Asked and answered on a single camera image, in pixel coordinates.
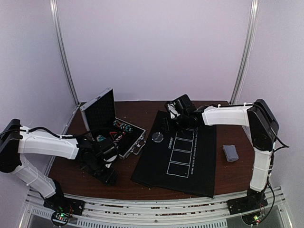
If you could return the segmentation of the clear round dealer button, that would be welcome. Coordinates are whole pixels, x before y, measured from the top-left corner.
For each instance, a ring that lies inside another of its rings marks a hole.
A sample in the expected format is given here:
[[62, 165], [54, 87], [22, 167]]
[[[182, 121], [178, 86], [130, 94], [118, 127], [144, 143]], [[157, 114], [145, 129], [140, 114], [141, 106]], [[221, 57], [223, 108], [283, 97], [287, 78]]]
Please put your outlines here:
[[161, 132], [155, 132], [152, 134], [152, 141], [155, 143], [161, 143], [164, 139], [164, 136]]

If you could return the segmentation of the aluminium poker chip case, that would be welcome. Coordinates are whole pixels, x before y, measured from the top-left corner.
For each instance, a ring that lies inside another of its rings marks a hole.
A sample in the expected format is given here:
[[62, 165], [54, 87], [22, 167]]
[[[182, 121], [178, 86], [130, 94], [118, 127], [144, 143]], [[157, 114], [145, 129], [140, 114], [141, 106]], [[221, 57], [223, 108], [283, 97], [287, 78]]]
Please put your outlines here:
[[84, 103], [80, 106], [80, 112], [85, 128], [90, 132], [94, 140], [96, 140], [98, 135], [111, 138], [109, 135], [110, 131], [124, 132], [113, 126], [115, 120], [125, 122], [133, 128], [131, 133], [125, 132], [125, 136], [120, 142], [115, 143], [112, 140], [118, 148], [120, 159], [126, 159], [131, 153], [138, 155], [145, 146], [146, 140], [144, 137], [146, 130], [119, 119], [116, 116], [114, 92], [112, 88], [106, 88], [97, 97]]

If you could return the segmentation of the grey playing card deck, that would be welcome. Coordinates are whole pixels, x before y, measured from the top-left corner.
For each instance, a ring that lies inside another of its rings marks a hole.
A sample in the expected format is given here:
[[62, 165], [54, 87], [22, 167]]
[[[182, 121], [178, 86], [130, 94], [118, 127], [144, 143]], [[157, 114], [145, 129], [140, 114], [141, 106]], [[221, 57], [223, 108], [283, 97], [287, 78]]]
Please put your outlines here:
[[223, 145], [223, 151], [228, 162], [235, 162], [239, 159], [235, 145]]

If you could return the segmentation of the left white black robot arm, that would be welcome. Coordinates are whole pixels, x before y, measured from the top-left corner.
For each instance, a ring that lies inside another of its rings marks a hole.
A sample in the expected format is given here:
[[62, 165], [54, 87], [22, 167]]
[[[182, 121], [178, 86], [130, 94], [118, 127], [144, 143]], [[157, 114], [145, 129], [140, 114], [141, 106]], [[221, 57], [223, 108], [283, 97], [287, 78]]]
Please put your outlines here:
[[20, 178], [39, 192], [42, 199], [55, 211], [71, 207], [58, 181], [47, 177], [25, 157], [40, 154], [77, 160], [87, 173], [105, 185], [115, 184], [117, 172], [112, 163], [119, 158], [116, 144], [105, 138], [80, 135], [60, 135], [45, 127], [28, 128], [19, 119], [12, 119], [0, 133], [0, 171]]

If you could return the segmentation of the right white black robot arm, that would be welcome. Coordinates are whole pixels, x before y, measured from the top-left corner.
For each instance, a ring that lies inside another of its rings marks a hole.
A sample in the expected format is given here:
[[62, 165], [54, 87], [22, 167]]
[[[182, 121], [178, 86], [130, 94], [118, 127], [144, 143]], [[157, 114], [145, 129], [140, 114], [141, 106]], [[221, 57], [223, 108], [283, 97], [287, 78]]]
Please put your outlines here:
[[250, 129], [255, 152], [252, 178], [246, 197], [231, 201], [230, 205], [250, 210], [260, 206], [273, 167], [274, 146], [279, 130], [279, 124], [266, 101], [257, 99], [253, 103], [213, 104], [197, 108], [184, 94], [166, 102], [164, 106], [170, 114], [169, 123], [177, 129], [213, 125], [240, 125]]

